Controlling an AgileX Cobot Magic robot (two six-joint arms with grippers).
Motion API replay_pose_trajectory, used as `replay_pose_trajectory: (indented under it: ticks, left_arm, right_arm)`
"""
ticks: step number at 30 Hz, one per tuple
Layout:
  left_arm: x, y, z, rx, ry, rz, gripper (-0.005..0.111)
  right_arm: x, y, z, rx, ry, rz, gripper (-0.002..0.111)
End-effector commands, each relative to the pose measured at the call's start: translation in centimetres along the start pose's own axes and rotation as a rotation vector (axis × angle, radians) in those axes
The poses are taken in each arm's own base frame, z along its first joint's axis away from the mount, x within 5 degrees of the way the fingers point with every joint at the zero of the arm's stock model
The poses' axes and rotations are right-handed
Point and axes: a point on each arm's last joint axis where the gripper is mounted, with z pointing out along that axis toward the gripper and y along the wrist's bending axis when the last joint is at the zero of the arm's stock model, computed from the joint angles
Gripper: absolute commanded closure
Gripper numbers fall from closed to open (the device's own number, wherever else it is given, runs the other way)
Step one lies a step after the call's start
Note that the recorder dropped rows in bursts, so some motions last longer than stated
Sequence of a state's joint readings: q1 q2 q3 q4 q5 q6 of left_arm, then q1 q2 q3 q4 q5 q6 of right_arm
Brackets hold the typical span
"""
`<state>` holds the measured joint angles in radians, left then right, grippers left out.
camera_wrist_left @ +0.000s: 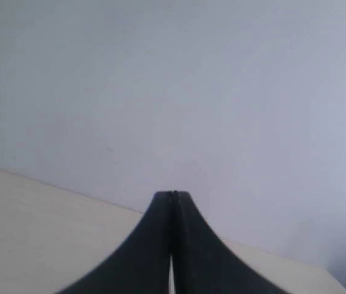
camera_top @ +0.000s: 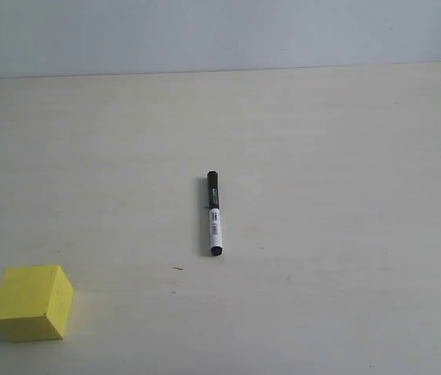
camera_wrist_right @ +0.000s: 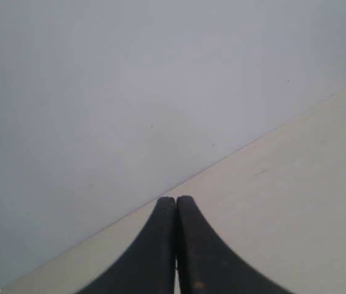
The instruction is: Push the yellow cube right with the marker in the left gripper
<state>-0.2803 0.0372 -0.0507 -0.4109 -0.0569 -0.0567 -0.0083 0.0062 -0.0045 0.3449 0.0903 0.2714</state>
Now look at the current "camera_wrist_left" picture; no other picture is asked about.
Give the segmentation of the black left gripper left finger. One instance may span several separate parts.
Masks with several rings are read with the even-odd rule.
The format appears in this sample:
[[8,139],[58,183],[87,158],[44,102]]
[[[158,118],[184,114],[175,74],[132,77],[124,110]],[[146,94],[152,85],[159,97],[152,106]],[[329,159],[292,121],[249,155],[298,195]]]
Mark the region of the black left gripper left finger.
[[121,245],[60,293],[168,293],[171,196],[171,192],[157,192]]

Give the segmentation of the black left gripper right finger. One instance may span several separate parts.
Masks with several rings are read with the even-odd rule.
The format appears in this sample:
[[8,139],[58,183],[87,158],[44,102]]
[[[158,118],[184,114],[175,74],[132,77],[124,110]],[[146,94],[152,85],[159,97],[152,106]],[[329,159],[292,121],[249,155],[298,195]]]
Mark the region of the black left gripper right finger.
[[188,192],[172,192],[176,293],[285,293],[237,257],[213,232]]

